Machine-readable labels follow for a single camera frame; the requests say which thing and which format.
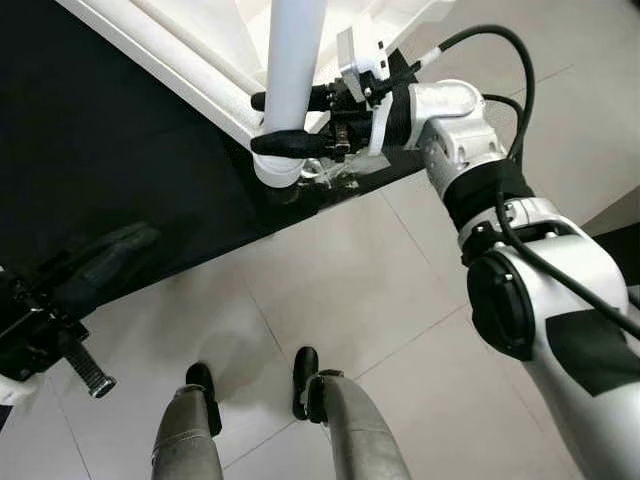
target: black cable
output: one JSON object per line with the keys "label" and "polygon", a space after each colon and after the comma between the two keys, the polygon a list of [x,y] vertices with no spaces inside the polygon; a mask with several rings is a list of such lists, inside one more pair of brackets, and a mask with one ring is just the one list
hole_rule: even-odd
{"label": "black cable", "polygon": [[[522,117],[524,116],[524,112],[522,110],[522,106],[520,105],[520,103],[517,100],[514,100],[513,98],[505,97],[503,95],[495,95],[493,93],[483,93],[482,96],[484,97],[485,100],[489,100],[490,102],[503,103],[511,107],[511,109],[516,114],[516,134],[517,134],[517,132],[520,130],[520,127],[522,125]],[[520,168],[520,170],[522,170],[523,147],[524,146],[520,146],[520,150],[516,152],[516,156],[514,158],[514,161],[516,162],[516,165],[518,165],[518,168]]]}
{"label": "black cable", "polygon": [[632,320],[620,313],[619,310],[609,305],[591,290],[576,282],[569,275],[547,262],[544,258],[522,243],[507,220],[504,209],[504,194],[501,191],[496,193],[496,215],[498,217],[498,222],[500,223],[500,228],[502,229],[502,234],[505,236],[507,243],[515,248],[520,256],[529,263],[529,265],[556,279],[562,285],[582,298],[585,302],[590,304],[602,315],[613,321],[633,337],[640,340],[639,325],[636,325]]}
{"label": "black cable", "polygon": [[515,160],[517,152],[522,149],[522,146],[524,144],[524,136],[527,133],[527,128],[529,127],[529,121],[531,120],[531,115],[533,113],[533,103],[535,99],[535,72],[533,70],[533,62],[531,61],[531,56],[529,55],[529,51],[524,45],[524,42],[520,39],[520,37],[518,37],[518,35],[516,35],[513,31],[509,30],[506,27],[502,27],[500,25],[477,25],[475,27],[467,28],[466,30],[462,30],[455,35],[452,35],[444,42],[440,43],[440,45],[438,45],[438,48],[442,52],[444,52],[457,45],[462,40],[466,40],[469,37],[480,34],[498,35],[509,41],[509,43],[511,43],[511,45],[513,45],[513,47],[518,52],[520,60],[522,61],[522,66],[524,68],[525,83],[527,86],[524,102],[524,112],[522,115],[520,128],[518,129],[518,132],[513,139],[513,143],[511,144],[511,148],[509,149],[509,154],[507,156],[507,158],[509,158],[510,160]]}

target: white tube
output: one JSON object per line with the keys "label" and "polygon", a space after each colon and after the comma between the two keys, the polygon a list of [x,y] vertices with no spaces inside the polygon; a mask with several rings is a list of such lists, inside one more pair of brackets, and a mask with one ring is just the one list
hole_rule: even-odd
{"label": "white tube", "polygon": [[[311,94],[327,0],[273,0],[264,133],[300,130]],[[254,155],[258,178],[284,188],[300,176],[304,160]]]}

